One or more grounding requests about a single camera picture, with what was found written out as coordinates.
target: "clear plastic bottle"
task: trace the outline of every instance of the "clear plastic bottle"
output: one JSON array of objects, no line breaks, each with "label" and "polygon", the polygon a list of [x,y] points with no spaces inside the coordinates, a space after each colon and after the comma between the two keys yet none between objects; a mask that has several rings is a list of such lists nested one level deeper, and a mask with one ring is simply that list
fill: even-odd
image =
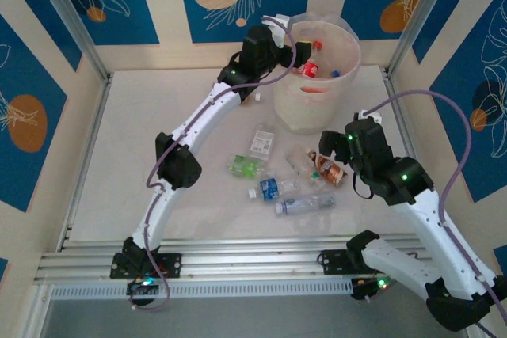
[{"label": "clear plastic bottle", "polygon": [[298,215],[309,211],[332,209],[336,200],[332,192],[285,198],[276,203],[277,215]]},{"label": "clear plastic bottle", "polygon": [[250,179],[267,175],[266,164],[256,158],[246,158],[239,154],[232,154],[227,159],[227,168],[237,177],[246,177]]},{"label": "clear plastic bottle", "polygon": [[250,144],[249,156],[251,158],[269,160],[269,156],[273,151],[275,131],[276,127],[272,122],[264,122],[255,126],[252,143]]},{"label": "clear plastic bottle", "polygon": [[297,178],[269,178],[259,182],[257,188],[248,190],[251,199],[262,198],[264,201],[275,201],[281,196],[296,195],[299,193],[299,182]]},{"label": "clear plastic bottle", "polygon": [[315,191],[326,185],[314,162],[308,157],[307,152],[299,144],[292,146],[285,155],[287,162],[295,170],[298,176],[305,178]]},{"label": "clear plastic bottle", "polygon": [[311,56],[308,61],[298,69],[299,74],[310,78],[318,77],[318,62],[322,60],[320,54],[321,49],[322,43],[320,41],[314,41],[311,48]]}]

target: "metal bracket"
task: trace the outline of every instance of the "metal bracket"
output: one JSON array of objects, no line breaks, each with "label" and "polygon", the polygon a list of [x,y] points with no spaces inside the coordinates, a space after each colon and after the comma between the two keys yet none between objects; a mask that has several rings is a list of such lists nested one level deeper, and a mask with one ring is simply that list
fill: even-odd
[{"label": "metal bracket", "polygon": [[[153,278],[157,279],[159,276],[157,272],[154,270],[153,266],[151,266],[150,273],[145,273],[141,276],[139,273],[135,273],[135,271],[130,271],[129,266],[127,265],[118,265],[116,262],[116,256],[122,255],[121,253],[117,253],[115,255],[115,259],[113,259],[113,264],[111,266],[110,278],[111,279],[137,279],[141,277],[144,278]],[[179,279],[181,272],[181,254],[180,253],[155,253],[154,259],[158,264],[158,267],[162,271],[162,274],[166,279]]]},{"label": "metal bracket", "polygon": [[370,268],[357,271],[346,249],[325,249],[317,256],[317,262],[324,268],[324,275],[370,275],[375,272]]}]

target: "wall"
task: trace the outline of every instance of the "wall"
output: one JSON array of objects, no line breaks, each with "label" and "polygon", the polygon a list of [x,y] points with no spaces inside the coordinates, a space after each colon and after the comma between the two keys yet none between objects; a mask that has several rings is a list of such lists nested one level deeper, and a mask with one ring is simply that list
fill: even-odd
[{"label": "wall", "polygon": [[[51,35],[59,21],[47,12],[49,2],[26,1]],[[262,14],[294,15],[306,10],[342,14],[360,31],[364,63],[385,66],[406,23],[397,13],[397,29],[380,29],[381,13],[392,1],[72,0],[110,71],[223,66]],[[74,55],[67,51],[70,62],[75,62]]]},{"label": "wall", "polygon": [[[44,143],[51,145],[45,160],[43,158],[42,170],[32,173],[27,169],[25,173],[27,179],[35,176],[36,181],[35,192],[28,206],[15,207],[11,204],[16,202],[8,204],[0,201],[0,257],[9,261],[0,284],[0,336],[7,337],[13,336],[20,305],[25,290],[33,281],[40,254],[55,250],[103,83],[84,57],[74,71],[24,0],[1,0],[0,15],[58,85],[62,94],[59,99],[65,101],[61,116],[55,119],[58,124],[52,140]],[[5,37],[7,29],[0,30],[0,37]],[[19,62],[17,65],[17,77],[23,78],[28,74],[33,80],[31,85],[34,91],[49,91],[41,89],[44,83],[40,77],[30,75],[36,73],[31,63]],[[19,87],[6,88],[6,81],[10,78],[3,77],[5,68],[0,70],[0,91],[7,94],[18,88],[24,89],[26,84],[21,80],[17,84]],[[44,106],[49,110],[53,104],[48,101]],[[0,131],[0,149],[3,153],[0,157],[0,167],[3,168],[0,176],[3,180],[11,170],[16,170],[16,165],[23,164],[21,161],[8,161],[10,156],[5,156],[4,150],[10,152],[11,148],[9,133],[8,128]],[[32,155],[23,152],[21,160],[29,161]],[[25,185],[20,181],[18,186],[22,190]]]},{"label": "wall", "polygon": [[[405,57],[399,72],[395,73],[394,76],[397,90],[428,89],[439,77],[440,72],[443,72],[447,62],[469,35],[469,32],[474,28],[491,2],[492,0],[460,0],[421,64],[417,63],[417,58],[413,52]],[[481,41],[484,40],[484,36],[477,35],[476,37]],[[465,70],[472,63],[472,61],[463,60],[461,62],[462,70]],[[462,81],[462,78],[458,75],[460,71],[456,72],[457,75],[454,78],[459,84],[450,81],[441,86],[440,89],[444,92],[454,89],[452,98],[456,101],[469,88],[469,83],[466,80]],[[412,126],[418,157],[435,181],[437,189],[441,191],[457,166],[455,152],[448,137],[448,132],[452,133],[453,131],[446,132],[439,110],[429,97],[407,97],[402,103],[406,107]],[[465,111],[467,117],[470,117],[473,108],[470,108],[471,104],[465,104],[465,106],[469,108]],[[457,125],[456,129],[464,140],[464,134],[461,133],[462,128],[462,125]],[[472,132],[477,142],[478,132]],[[456,150],[459,157],[462,151],[463,143],[462,147],[458,147]],[[499,158],[497,161],[499,168],[503,168],[504,171],[505,163],[505,157]],[[478,181],[489,180],[487,178],[488,173],[481,172],[480,169],[477,170],[476,174],[476,180]],[[484,262],[491,266],[496,273],[500,273],[500,268],[492,250],[507,243],[505,238],[507,236],[505,234],[505,220],[507,220],[506,198],[507,188],[501,188],[474,202],[463,176],[460,176],[446,203],[448,213],[464,237]],[[498,336],[507,336],[507,328],[501,323],[497,311],[492,312],[491,316],[495,321]]]}]

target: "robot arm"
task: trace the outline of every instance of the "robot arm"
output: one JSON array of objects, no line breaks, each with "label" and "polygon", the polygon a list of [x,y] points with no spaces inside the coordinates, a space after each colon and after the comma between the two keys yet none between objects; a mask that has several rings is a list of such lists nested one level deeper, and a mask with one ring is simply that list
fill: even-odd
[{"label": "robot arm", "polygon": [[176,202],[185,188],[199,179],[202,169],[195,154],[200,146],[219,121],[257,88],[262,76],[278,64],[289,67],[294,59],[294,67],[299,67],[310,58],[310,43],[296,43],[295,53],[284,46],[284,30],[280,25],[287,28],[288,17],[276,15],[275,19],[269,19],[264,21],[267,26],[254,26],[248,31],[242,50],[222,69],[217,83],[197,110],[171,135],[161,132],[155,139],[161,186],[154,191],[142,222],[125,240],[121,253],[113,257],[112,279],[157,277],[148,248],[159,269],[165,268],[166,272],[161,273],[171,277],[173,268],[168,268],[168,263],[174,254],[160,254],[158,248]]},{"label": "robot arm", "polygon": [[[230,86],[224,82],[217,82],[213,85],[212,91],[197,110],[177,129],[175,129],[170,136],[183,135],[183,139],[179,142],[180,146],[186,147],[192,155],[196,155],[200,149],[200,146],[204,140],[208,137],[211,130],[219,123],[219,121],[230,111],[235,109],[241,104],[241,97],[238,93],[230,91],[223,95],[219,101],[213,102],[213,98],[221,92],[228,90]],[[185,132],[186,126],[190,124],[197,114],[202,113],[200,118],[192,125],[192,127]],[[160,149],[163,152],[168,142],[172,142],[172,138],[168,140],[164,134],[160,134],[158,137],[159,145],[162,145]],[[200,173],[200,167],[196,167],[198,173]],[[148,226],[148,247],[159,247],[160,241],[162,240],[162,234],[166,227],[167,221],[170,218],[171,211],[174,209],[174,205],[180,199],[181,195],[185,191],[183,188],[172,189],[168,180],[162,178],[162,184],[164,185],[165,191],[161,198],[154,205],[154,210],[151,212],[150,225]],[[150,204],[154,202],[154,198],[161,190],[157,189],[154,191],[151,197]],[[139,224],[135,232],[133,233],[134,243],[144,249],[144,221],[146,220],[146,214],[144,215],[142,222]]]},{"label": "robot arm", "polygon": [[[356,235],[347,244],[347,255],[358,271],[375,269],[410,288],[426,301],[432,315],[447,329],[459,331],[479,322],[490,312],[493,299],[507,296],[507,278],[496,276],[471,249],[444,212],[438,215],[440,198],[433,182],[413,158],[395,158],[383,129],[373,118],[357,119],[345,126],[345,134],[325,131],[319,143],[322,154],[353,168],[372,192],[408,218],[430,252],[435,267],[390,247],[371,231]],[[482,274],[478,278],[450,234],[463,246]]]}]

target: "white bottle cap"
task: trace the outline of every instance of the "white bottle cap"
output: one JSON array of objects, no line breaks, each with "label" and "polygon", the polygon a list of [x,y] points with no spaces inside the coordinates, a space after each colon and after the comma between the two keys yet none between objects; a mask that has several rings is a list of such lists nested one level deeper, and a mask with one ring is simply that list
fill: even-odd
[{"label": "white bottle cap", "polygon": [[276,207],[276,213],[278,215],[280,214],[283,214],[284,213],[284,206],[282,205],[282,202],[277,202],[275,203],[275,207]]}]

